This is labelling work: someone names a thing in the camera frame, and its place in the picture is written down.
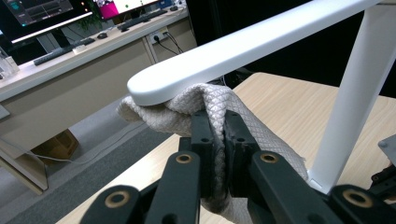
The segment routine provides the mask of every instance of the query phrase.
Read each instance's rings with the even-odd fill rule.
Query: desk
[[[312,166],[338,88],[269,74],[255,74],[238,87],[236,94],[274,133],[285,140]],[[396,130],[396,99],[379,96],[363,128],[338,184],[368,188],[371,175],[389,165],[376,145]],[[161,177],[167,158],[177,151],[178,136],[173,135],[146,157],[119,175],[58,223],[79,223],[105,189],[116,185],[145,186]],[[201,223],[229,223],[201,209]]]
[[[155,51],[162,50],[150,45],[148,34],[168,26],[184,50],[195,48],[187,16],[180,9],[124,33],[113,29],[78,55],[25,63],[17,75],[0,80],[0,106],[10,113],[0,119],[0,165],[41,193],[48,187],[44,164],[23,153],[127,94],[128,79],[156,63]]]

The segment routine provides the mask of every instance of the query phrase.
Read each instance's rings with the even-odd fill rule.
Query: wooden tabletop
[[[338,88],[288,77],[258,73],[234,89],[247,107],[274,133],[306,160],[309,169],[324,133]],[[389,160],[377,143],[396,132],[396,100],[379,96],[339,184],[368,189],[371,175],[382,171]],[[97,195],[116,185],[143,189],[161,177],[168,157],[177,151],[178,136],[173,135],[142,160],[91,196],[58,223],[79,223]],[[229,223],[201,209],[200,223]]]

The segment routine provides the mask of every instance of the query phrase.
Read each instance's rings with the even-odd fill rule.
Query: power outlet
[[[151,41],[151,44],[157,43],[157,41],[155,41],[155,39],[154,39],[155,35],[160,38],[160,41],[165,39],[166,37],[168,37],[167,35],[165,35],[166,32],[168,32],[168,28],[166,26],[164,26],[163,28],[159,29],[158,31],[155,31],[155,32],[149,34],[149,39]]]

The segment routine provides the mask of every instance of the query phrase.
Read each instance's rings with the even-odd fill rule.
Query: computer monitor
[[[103,21],[159,3],[160,0],[93,0]]]
[[[15,44],[91,14],[86,0],[0,0],[0,30]]]

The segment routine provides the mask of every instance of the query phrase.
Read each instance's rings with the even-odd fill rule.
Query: gray knit towel
[[[205,109],[209,121],[220,140],[223,140],[223,123],[226,110],[239,113],[261,150],[282,155],[303,178],[308,174],[301,158],[288,144],[268,129],[228,87],[195,84],[170,101],[160,105],[136,105],[131,96],[124,98],[118,108],[121,117],[128,121],[143,120],[158,132],[191,136],[191,115]],[[215,175],[225,176],[224,151],[216,155]],[[228,192],[219,192],[214,198],[202,200],[207,210],[217,213],[234,223],[252,223],[247,208],[247,199],[232,198]]]

